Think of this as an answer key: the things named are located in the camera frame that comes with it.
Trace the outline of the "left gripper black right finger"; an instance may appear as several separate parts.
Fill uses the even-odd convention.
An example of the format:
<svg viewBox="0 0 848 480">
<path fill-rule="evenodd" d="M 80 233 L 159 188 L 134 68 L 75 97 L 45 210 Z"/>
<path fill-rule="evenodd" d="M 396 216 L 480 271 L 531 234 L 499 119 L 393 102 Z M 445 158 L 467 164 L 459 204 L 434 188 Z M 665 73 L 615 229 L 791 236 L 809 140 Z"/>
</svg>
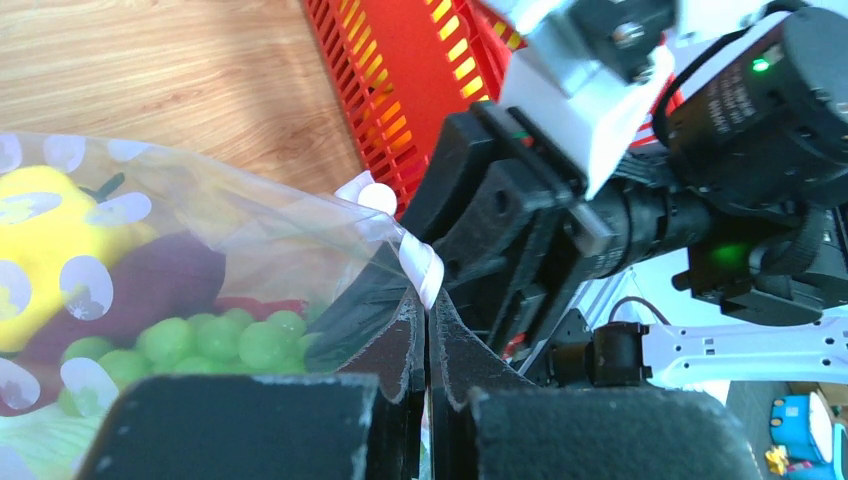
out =
<svg viewBox="0 0 848 480">
<path fill-rule="evenodd" d="M 506 365 L 461 321 L 446 292 L 428 316 L 436 479 L 745 479 L 749 442 L 704 393 L 644 384 L 634 323 L 554 353 L 562 388 Z"/>
</svg>

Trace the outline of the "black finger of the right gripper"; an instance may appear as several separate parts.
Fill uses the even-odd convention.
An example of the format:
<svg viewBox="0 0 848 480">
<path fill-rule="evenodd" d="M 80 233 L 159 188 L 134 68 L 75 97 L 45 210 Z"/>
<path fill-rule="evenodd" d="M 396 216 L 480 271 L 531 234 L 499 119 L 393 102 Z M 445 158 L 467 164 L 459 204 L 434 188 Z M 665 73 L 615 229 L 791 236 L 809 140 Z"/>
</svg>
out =
<svg viewBox="0 0 848 480">
<path fill-rule="evenodd" d="M 517 336 L 549 335 L 580 283 L 615 266 L 613 218 L 580 205 L 461 220 L 450 236 L 450 296 L 465 325 L 497 355 Z"/>
<path fill-rule="evenodd" d="M 352 284 L 321 313 L 312 327 L 320 337 L 306 351 L 306 370 L 337 370 L 385 326 L 391 293 L 413 289 L 425 314 L 423 365 L 428 373 L 428 316 L 441 292 L 453 302 L 450 236 L 460 231 L 458 223 L 491 220 L 518 208 L 573 210 L 576 203 L 576 169 L 520 110 L 450 115 L 401 218 L 399 243 L 382 242 Z"/>
</svg>

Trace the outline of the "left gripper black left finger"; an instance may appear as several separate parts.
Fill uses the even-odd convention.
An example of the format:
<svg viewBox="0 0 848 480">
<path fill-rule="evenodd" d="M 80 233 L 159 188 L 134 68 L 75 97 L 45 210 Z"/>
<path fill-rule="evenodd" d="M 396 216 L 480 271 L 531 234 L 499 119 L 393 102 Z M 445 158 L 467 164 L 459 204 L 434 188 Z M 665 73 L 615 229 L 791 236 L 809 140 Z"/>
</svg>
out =
<svg viewBox="0 0 848 480">
<path fill-rule="evenodd" d="M 394 291 L 386 324 L 327 374 L 162 375 L 122 393 L 81 479 L 413 479 L 425 314 Z"/>
</svg>

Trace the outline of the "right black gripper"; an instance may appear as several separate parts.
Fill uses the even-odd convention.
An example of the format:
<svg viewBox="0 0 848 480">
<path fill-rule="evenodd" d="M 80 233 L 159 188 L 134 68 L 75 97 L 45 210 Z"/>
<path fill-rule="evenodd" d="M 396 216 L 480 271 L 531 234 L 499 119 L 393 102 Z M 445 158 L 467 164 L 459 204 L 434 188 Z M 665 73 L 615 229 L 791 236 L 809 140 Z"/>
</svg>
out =
<svg viewBox="0 0 848 480">
<path fill-rule="evenodd" d="M 593 199 L 613 238 L 574 279 L 685 249 L 673 286 L 724 315 L 794 326 L 846 303 L 845 16 L 786 7 L 658 122 L 663 150 L 627 157 Z"/>
</svg>

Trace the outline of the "green grapes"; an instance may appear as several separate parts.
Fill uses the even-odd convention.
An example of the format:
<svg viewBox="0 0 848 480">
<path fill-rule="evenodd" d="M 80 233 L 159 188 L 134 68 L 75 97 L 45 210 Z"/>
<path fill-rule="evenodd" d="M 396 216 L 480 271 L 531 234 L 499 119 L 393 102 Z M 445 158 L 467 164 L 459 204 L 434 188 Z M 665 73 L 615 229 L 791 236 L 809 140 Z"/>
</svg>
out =
<svg viewBox="0 0 848 480">
<path fill-rule="evenodd" d="M 60 388 L 59 408 L 73 417 L 99 415 L 114 397 L 103 385 L 107 376 L 122 390 L 157 374 L 304 373 L 308 348 L 318 333 L 308 333 L 301 315 L 280 310 L 260 320 L 240 308 L 222 314 L 171 317 L 146 328 L 131 348 L 119 348 L 103 337 L 73 342 L 62 362 L 77 358 L 95 362 L 72 375 L 74 389 Z"/>
</svg>

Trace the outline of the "red plastic basket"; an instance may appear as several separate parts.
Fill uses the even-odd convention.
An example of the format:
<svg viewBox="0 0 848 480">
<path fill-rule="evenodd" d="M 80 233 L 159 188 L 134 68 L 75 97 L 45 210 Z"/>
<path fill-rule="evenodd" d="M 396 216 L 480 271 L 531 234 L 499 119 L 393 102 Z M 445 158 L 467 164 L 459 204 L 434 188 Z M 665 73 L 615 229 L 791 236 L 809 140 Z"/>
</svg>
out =
<svg viewBox="0 0 848 480">
<path fill-rule="evenodd" d="M 525 43 L 484 1 L 310 1 L 315 38 L 365 167 L 402 218 L 453 114 L 503 108 Z"/>
</svg>

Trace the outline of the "purple eggplant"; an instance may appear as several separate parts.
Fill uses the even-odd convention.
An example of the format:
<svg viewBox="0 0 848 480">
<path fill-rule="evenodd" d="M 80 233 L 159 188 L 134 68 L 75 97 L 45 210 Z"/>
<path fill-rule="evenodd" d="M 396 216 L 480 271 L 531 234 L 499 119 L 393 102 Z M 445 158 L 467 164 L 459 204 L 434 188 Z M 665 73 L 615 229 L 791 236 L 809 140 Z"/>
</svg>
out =
<svg viewBox="0 0 848 480">
<path fill-rule="evenodd" d="M 109 270 L 113 301 L 105 315 L 84 321 L 61 310 L 11 357 L 13 364 L 35 377 L 41 393 L 34 405 L 22 410 L 2 403 L 1 415 L 16 417 L 54 402 L 62 357 L 76 340 L 100 336 L 118 348 L 128 348 L 143 330 L 163 319 L 212 312 L 225 272 L 226 256 L 187 232 L 134 249 Z"/>
</svg>

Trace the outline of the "clear zip top bag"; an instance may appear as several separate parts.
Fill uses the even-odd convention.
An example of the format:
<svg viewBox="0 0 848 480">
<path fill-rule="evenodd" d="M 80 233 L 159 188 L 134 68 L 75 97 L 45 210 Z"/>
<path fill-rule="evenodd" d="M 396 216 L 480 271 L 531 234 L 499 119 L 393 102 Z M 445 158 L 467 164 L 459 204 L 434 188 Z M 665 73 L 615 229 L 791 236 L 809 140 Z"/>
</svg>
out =
<svg viewBox="0 0 848 480">
<path fill-rule="evenodd" d="M 5 479 L 361 479 L 445 268 L 361 174 L 1 136 Z"/>
</svg>

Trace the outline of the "yellow bell pepper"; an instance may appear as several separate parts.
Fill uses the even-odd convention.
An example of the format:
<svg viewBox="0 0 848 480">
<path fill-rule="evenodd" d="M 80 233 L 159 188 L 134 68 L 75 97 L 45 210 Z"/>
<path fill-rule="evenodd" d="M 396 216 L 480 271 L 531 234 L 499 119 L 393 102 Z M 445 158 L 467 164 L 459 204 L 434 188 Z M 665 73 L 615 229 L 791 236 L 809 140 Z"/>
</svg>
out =
<svg viewBox="0 0 848 480">
<path fill-rule="evenodd" d="M 2 351 L 20 351 L 58 313 L 103 317 L 117 294 L 108 270 L 153 239 L 151 210 L 140 192 L 99 202 L 45 165 L 2 175 Z"/>
</svg>

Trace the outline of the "red chili pepper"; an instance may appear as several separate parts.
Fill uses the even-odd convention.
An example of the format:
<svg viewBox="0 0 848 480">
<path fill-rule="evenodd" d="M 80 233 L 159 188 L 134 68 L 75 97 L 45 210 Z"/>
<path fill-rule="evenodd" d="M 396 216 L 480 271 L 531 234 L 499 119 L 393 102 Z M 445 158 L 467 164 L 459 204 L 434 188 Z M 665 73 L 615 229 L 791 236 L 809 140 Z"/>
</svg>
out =
<svg viewBox="0 0 848 480">
<path fill-rule="evenodd" d="M 239 308 L 247 311 L 256 321 L 264 321 L 278 311 L 294 312 L 305 319 L 308 306 L 307 301 L 299 299 L 263 302 L 249 297 L 219 297 L 214 303 L 214 308 L 219 313 Z"/>
</svg>

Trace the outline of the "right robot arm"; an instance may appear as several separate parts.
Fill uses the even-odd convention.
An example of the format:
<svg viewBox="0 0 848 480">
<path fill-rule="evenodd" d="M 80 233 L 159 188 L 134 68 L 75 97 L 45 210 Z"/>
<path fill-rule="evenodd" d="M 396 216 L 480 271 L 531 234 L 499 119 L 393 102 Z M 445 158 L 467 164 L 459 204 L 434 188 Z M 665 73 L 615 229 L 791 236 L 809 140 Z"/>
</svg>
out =
<svg viewBox="0 0 848 480">
<path fill-rule="evenodd" d="M 446 119 L 403 216 L 444 263 L 464 325 L 524 372 L 564 383 L 847 379 L 847 331 L 823 311 L 847 297 L 847 122 L 836 109 L 845 17 L 774 1 L 784 19 L 672 115 L 661 150 L 627 152 L 597 192 L 524 107 L 474 104 Z M 730 326 L 611 317 L 583 347 L 560 338 L 583 283 L 685 249 L 673 286 Z"/>
</svg>

